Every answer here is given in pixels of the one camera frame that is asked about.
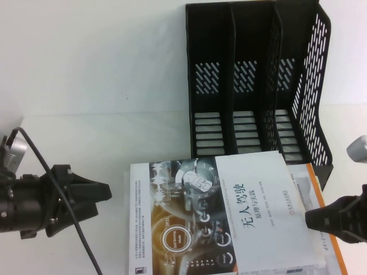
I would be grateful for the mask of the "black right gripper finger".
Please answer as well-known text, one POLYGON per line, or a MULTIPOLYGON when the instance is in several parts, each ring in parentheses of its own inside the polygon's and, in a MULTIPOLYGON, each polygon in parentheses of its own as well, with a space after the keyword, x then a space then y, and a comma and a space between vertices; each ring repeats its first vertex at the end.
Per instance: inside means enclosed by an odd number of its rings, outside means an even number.
POLYGON ((331 234, 346 243, 366 243, 366 207, 335 203, 305 213, 309 229, 331 234))
POLYGON ((332 210, 338 212, 353 211, 354 209, 366 208, 366 185, 362 185, 362 193, 360 195, 347 195, 338 198, 329 204, 332 210))

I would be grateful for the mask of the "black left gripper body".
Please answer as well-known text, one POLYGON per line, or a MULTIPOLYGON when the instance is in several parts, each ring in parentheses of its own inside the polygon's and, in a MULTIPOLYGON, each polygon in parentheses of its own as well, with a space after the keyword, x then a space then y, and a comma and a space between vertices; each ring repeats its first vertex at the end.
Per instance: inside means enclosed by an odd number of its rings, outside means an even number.
POLYGON ((23 175, 11 188, 11 230, 21 238, 34 238, 41 230, 52 237, 73 224, 64 200, 48 174, 23 175))

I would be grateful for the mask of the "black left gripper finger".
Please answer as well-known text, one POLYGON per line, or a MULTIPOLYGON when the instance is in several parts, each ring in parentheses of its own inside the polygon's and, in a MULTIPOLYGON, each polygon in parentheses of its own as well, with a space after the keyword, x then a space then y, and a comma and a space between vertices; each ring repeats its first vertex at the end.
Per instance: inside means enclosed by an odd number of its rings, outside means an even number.
MULTIPOLYGON (((94 203, 81 203, 72 205, 72 210, 78 222, 85 221, 98 215, 97 207, 94 203)), ((60 206, 54 217, 57 222, 50 224, 48 230, 63 230, 73 225, 73 219, 65 206, 60 206)))
POLYGON ((112 198, 110 186, 73 175, 69 184, 71 198, 75 202, 101 202, 112 198))

